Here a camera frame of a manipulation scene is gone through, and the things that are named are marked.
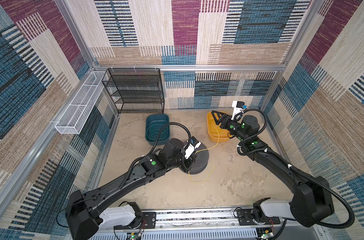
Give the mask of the grey perforated cable spool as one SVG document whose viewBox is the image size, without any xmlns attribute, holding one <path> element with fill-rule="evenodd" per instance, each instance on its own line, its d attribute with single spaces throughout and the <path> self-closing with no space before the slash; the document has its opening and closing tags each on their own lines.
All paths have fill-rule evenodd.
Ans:
<svg viewBox="0 0 364 240">
<path fill-rule="evenodd" d="M 190 175 L 197 175 L 205 170 L 209 162 L 209 152 L 204 150 L 206 147 L 201 143 L 200 147 L 195 150 L 197 155 L 196 161 L 194 162 L 190 170 L 183 169 L 183 160 L 185 159 L 185 146 L 187 142 L 182 142 L 179 139 L 171 139 L 169 144 L 172 147 L 172 160 L 176 161 L 176 168 L 179 168 L 182 172 Z"/>
</svg>

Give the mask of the yellow plastic bin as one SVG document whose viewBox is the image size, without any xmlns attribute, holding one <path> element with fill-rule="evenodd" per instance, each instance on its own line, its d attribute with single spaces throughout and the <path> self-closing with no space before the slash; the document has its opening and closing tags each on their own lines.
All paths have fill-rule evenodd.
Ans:
<svg viewBox="0 0 364 240">
<path fill-rule="evenodd" d="M 216 125 L 214 117 L 211 112 L 207 113 L 207 127 L 208 127 L 209 139 L 212 142 L 224 143 L 230 140 L 228 136 L 229 132 L 225 129 L 221 129 L 219 126 Z"/>
</svg>

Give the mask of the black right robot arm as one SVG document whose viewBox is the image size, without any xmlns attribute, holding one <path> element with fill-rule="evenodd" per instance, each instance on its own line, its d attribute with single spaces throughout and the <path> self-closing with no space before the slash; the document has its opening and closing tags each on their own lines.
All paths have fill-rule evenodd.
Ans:
<svg viewBox="0 0 364 240">
<path fill-rule="evenodd" d="M 258 119 L 248 113 L 251 109 L 244 109 L 235 116 L 224 112 L 212 111 L 215 124 L 227 130 L 230 135 L 239 139 L 237 152 L 264 166 L 281 180 L 293 193 L 288 202 L 288 218 L 295 220 L 304 227 L 320 225 L 331 229 L 345 229 L 355 222 L 355 214 L 350 204 L 337 192 L 332 190 L 328 181 L 321 177 L 314 177 L 285 160 L 280 154 L 272 150 L 268 144 L 260 140 L 261 134 L 268 125 L 267 115 L 256 109 L 264 118 L 263 126 Z M 334 214 L 333 198 L 343 204 L 348 212 L 348 219 L 341 224 L 325 223 L 323 220 Z"/>
</svg>

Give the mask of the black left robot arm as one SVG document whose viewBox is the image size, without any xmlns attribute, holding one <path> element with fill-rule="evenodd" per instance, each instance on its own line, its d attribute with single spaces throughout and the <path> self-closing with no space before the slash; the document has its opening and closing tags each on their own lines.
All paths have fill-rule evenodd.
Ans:
<svg viewBox="0 0 364 240">
<path fill-rule="evenodd" d="M 103 211 L 131 191 L 164 176 L 172 169 L 179 168 L 183 172 L 191 170 L 196 159 L 196 149 L 201 146 L 201 142 L 180 123 L 170 122 L 161 129 L 169 126 L 185 130 L 187 142 L 170 139 L 162 149 L 152 147 L 146 155 L 135 159 L 126 173 L 109 183 L 85 193 L 77 190 L 70 194 L 63 212 L 74 240 L 91 238 L 104 223 Z"/>
</svg>

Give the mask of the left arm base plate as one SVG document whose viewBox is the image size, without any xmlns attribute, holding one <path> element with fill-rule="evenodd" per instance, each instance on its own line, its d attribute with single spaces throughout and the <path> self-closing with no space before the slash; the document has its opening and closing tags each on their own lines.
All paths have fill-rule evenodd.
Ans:
<svg viewBox="0 0 364 240">
<path fill-rule="evenodd" d="M 135 217 L 128 226 L 115 225 L 114 230 L 139 230 L 154 229 L 157 220 L 156 212 L 144 212 L 141 216 Z"/>
</svg>

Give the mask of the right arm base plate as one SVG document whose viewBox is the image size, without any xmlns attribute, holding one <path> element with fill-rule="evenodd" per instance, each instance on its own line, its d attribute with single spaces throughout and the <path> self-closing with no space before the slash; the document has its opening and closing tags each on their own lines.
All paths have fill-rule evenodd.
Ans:
<svg viewBox="0 0 364 240">
<path fill-rule="evenodd" d="M 233 211 L 234 217 L 239 221 L 240 226 L 257 225 L 280 225 L 281 221 L 277 217 L 267 217 L 261 210 L 236 208 Z"/>
</svg>

